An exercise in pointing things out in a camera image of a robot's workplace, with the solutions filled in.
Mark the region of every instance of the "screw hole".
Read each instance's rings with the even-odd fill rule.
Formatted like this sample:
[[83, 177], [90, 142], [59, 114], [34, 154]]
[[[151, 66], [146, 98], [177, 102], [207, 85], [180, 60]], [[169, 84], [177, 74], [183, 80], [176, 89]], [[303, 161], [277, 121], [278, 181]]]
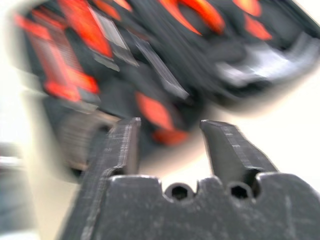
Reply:
[[249, 197], [248, 191], [242, 186], [234, 186], [231, 188], [231, 195], [237, 199], [247, 199]]
[[125, 171], [122, 168], [115, 169], [111, 176], [125, 175]]
[[172, 197], [181, 201], [188, 197], [188, 190], [182, 186], [176, 186], [172, 189]]
[[100, 131], [103, 131], [104, 133], [108, 133], [111, 130], [110, 126], [101, 126], [99, 127]]
[[195, 195], [192, 189], [184, 183], [175, 183], [169, 186], [164, 194], [175, 201], [184, 201]]

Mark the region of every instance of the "white background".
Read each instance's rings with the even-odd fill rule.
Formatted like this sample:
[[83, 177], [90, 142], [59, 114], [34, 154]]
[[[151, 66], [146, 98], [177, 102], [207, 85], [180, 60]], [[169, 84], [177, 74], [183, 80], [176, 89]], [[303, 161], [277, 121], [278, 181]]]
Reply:
[[[10, 116], [8, 125], [1, 132], [23, 147], [34, 220], [41, 239], [51, 240], [61, 229], [77, 184], [75, 178], [57, 163], [61, 156], [41, 105], [37, 100], [21, 99], [21, 93], [31, 96], [30, 88], [37, 87], [36, 80], [10, 63], [12, 56], [19, 58], [21, 54], [14, 47], [17, 37], [10, 29], [8, 14], [14, 7], [23, 6], [22, 3], [36, 2], [40, 1], [0, 1], [0, 100]], [[316, 21], [320, 21], [317, 1], [298, 2]], [[249, 99], [237, 109], [212, 105], [210, 118], [237, 125], [280, 171], [295, 174], [320, 191], [319, 76], [320, 67], [317, 67], [289, 88], [283, 86]], [[153, 162], [144, 163], [140, 172], [161, 178], [163, 188], [173, 182], [184, 182], [195, 189], [197, 179], [212, 174], [200, 131], [184, 146], [159, 155]]]

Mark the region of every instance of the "orange stripe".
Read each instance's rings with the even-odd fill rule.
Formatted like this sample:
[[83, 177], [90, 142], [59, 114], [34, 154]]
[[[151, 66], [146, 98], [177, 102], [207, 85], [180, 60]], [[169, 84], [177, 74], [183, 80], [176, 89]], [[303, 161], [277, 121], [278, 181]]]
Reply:
[[86, 0], [58, 0], [68, 22], [93, 50], [112, 57], [112, 50]]
[[149, 122], [163, 129], [172, 131], [174, 125], [168, 110], [158, 101], [137, 92], [135, 98], [142, 114]]
[[212, 30], [221, 33], [225, 27], [225, 22], [218, 11], [206, 0], [159, 0], [163, 7], [182, 25], [190, 31], [201, 35], [182, 15], [179, 10], [179, 2], [194, 9]]
[[233, 2], [252, 16], [259, 17], [262, 14], [262, 9], [258, 0], [233, 0]]
[[272, 35], [266, 30], [266, 28], [258, 21], [252, 19], [249, 15], [244, 14], [245, 29], [253, 36], [267, 41], [272, 39]]
[[39, 24], [36, 24], [20, 15], [15, 15], [14, 16], [14, 21], [15, 23], [22, 29], [26, 30], [27, 32], [29, 33], [32, 33], [33, 35], [39, 37], [39, 38], [42, 38], [42, 39], [45, 39], [45, 40], [51, 40], [51, 36], [50, 36], [50, 33], [49, 31], [39, 25]]
[[70, 67], [67, 68], [67, 73], [72, 83], [87, 90], [88, 92], [97, 94], [99, 92], [96, 81], [93, 77], [86, 75], [83, 72], [77, 71]]
[[225, 21], [219, 12], [206, 0], [180, 0], [185, 5], [194, 9], [211, 27], [212, 30], [221, 34], [225, 27]]
[[109, 4], [105, 3], [102, 0], [93, 0], [93, 2], [100, 10], [104, 11], [110, 17], [112, 17], [118, 21], [121, 21], [121, 17], [119, 15], [119, 13], [112, 6], [110, 6]]
[[63, 46], [63, 52], [61, 52], [61, 48], [57, 48], [63, 58], [63, 68], [65, 69], [65, 72], [67, 74], [65, 78], [65, 81], [67, 82], [65, 82], [65, 84], [69, 84], [71, 86], [75, 85], [76, 87], [80, 87], [91, 93], [97, 94], [99, 90], [95, 79], [83, 72], [83, 69], [77, 60], [77, 57], [73, 52], [68, 39], [65, 36], [65, 25], [60, 24], [58, 21], [53, 19], [57, 19], [54, 13], [50, 14], [50, 16], [53, 18], [48, 17], [41, 11], [37, 10], [32, 11], [32, 14], [35, 16], [36, 20], [40, 21], [40, 23], [48, 27], [49, 31], [52, 31], [53, 40]]
[[127, 9], [128, 11], [132, 12], [132, 7], [126, 2], [126, 0], [113, 0], [118, 5], [123, 7], [124, 9]]
[[[47, 91], [51, 94], [54, 94], [55, 96], [63, 97], [70, 101], [74, 101], [74, 102], [78, 101], [80, 99], [80, 96], [78, 95], [78, 91], [76, 87], [72, 85], [66, 86], [65, 85], [66, 82], [63, 82], [63, 79], [66, 79], [68, 77], [68, 73], [66, 71], [66, 66], [64, 65], [64, 62], [59, 53], [59, 50], [57, 49], [57, 46], [52, 41], [52, 37], [49, 31], [45, 27], [37, 23], [34, 23], [22, 16], [15, 15], [14, 18], [18, 26], [23, 28], [27, 32], [27, 35], [33, 46], [33, 49], [35, 50], [38, 58], [40, 59], [40, 62], [47, 76], [47, 82], [44, 84]], [[48, 63], [48, 60], [46, 59], [46, 56], [44, 55], [43, 51], [41, 51], [41, 48], [35, 43], [34, 36], [40, 37], [42, 40], [48, 43], [49, 51], [55, 58], [54, 63], [57, 64], [61, 72], [57, 72], [52, 69], [52, 66]], [[57, 76], [59, 75], [59, 73], [62, 74], [63, 79]]]
[[159, 143], [174, 146], [184, 142], [189, 137], [189, 134], [180, 130], [158, 129], [153, 133], [152, 137]]

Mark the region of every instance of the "blurred object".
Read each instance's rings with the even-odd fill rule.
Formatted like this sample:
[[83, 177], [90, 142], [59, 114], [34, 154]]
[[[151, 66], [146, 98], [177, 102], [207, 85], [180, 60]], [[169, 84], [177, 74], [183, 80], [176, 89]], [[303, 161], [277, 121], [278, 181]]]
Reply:
[[95, 113], [140, 117], [149, 156], [188, 139], [208, 99], [261, 93], [306, 73], [320, 53], [320, 28], [289, 0], [49, 0], [14, 22], [25, 70], [48, 94], [47, 117], [78, 170], [108, 134], [80, 124]]
[[24, 173], [0, 167], [0, 236], [33, 230]]
[[40, 238], [33, 231], [23, 231], [0, 235], [0, 240], [40, 240]]
[[[14, 10], [13, 5], [17, 7], [18, 2], [20, 6], [30, 6], [35, 1], [2, 0], [0, 3], [2, 19], [4, 19], [1, 22], [4, 26], [1, 31], [2, 39], [7, 43], [1, 47], [2, 50], [7, 50], [12, 46], [13, 51], [8, 56], [12, 59], [11, 62], [16, 59], [20, 61], [26, 59], [24, 52], [18, 47], [20, 45], [15, 44], [22, 38], [13, 32], [14, 29], [11, 26], [6, 27], [9, 25], [9, 19], [6, 18], [7, 9], [10, 7]], [[315, 21], [320, 21], [315, 1], [297, 0], [296, 2], [300, 3]], [[5, 85], [11, 84], [16, 89], [19, 86], [15, 83], [19, 79], [23, 84], [27, 82], [28, 85], [38, 85], [34, 75], [14, 68], [7, 59], [3, 58], [4, 56], [5, 54], [0, 55], [3, 77], [8, 79], [2, 81]], [[307, 181], [313, 188], [320, 190], [320, 175], [317, 167], [319, 158], [317, 136], [320, 135], [320, 117], [317, 111], [317, 103], [320, 100], [319, 76], [320, 68], [317, 68], [298, 81], [282, 85], [275, 91], [266, 91], [260, 96], [250, 97], [236, 107], [212, 105], [207, 112], [209, 116], [205, 119], [236, 124], [249, 140], [272, 159], [281, 172], [293, 173]], [[34, 97], [37, 101], [32, 99], [32, 101], [23, 102], [26, 110], [30, 112], [28, 119], [17, 117], [15, 120], [20, 123], [17, 126], [29, 123], [26, 129], [32, 131], [32, 135], [25, 140], [27, 144], [23, 145], [26, 152], [24, 163], [27, 164], [28, 182], [32, 191], [41, 239], [54, 240], [61, 224], [64, 224], [64, 216], [74, 200], [74, 194], [79, 185], [76, 184], [74, 176], [70, 176], [69, 171], [58, 165], [57, 160], [62, 159], [61, 154], [51, 135], [52, 132], [38, 96], [39, 94]], [[162, 149], [155, 156], [150, 157], [150, 161], [144, 161], [139, 173], [157, 176], [162, 181], [163, 190], [171, 183], [183, 182], [191, 186], [195, 192], [197, 179], [210, 176], [208, 158], [199, 129], [196, 129], [196, 134], [190, 141], [178, 147]]]
[[[142, 118], [139, 148], [148, 156], [185, 141], [204, 111], [197, 93], [188, 99], [172, 93], [178, 82], [167, 90], [162, 82], [170, 72], [159, 57], [154, 61], [157, 54], [146, 59], [132, 50], [129, 32], [86, 0], [47, 1], [15, 14], [14, 22], [26, 46], [22, 52], [30, 68], [24, 70], [47, 93], [45, 112], [72, 168], [86, 168], [85, 153], [119, 119]], [[110, 121], [104, 126], [97, 119]]]
[[320, 234], [319, 194], [280, 173], [233, 125], [203, 120], [215, 176], [197, 191], [137, 174], [140, 120], [121, 120], [95, 146], [60, 239], [296, 240]]
[[0, 170], [21, 167], [19, 140], [14, 123], [5, 102], [0, 99]]
[[108, 3], [114, 20], [135, 29], [135, 19], [183, 88], [213, 100], [259, 94], [318, 63], [320, 28], [291, 0], [127, 2], [133, 11]]

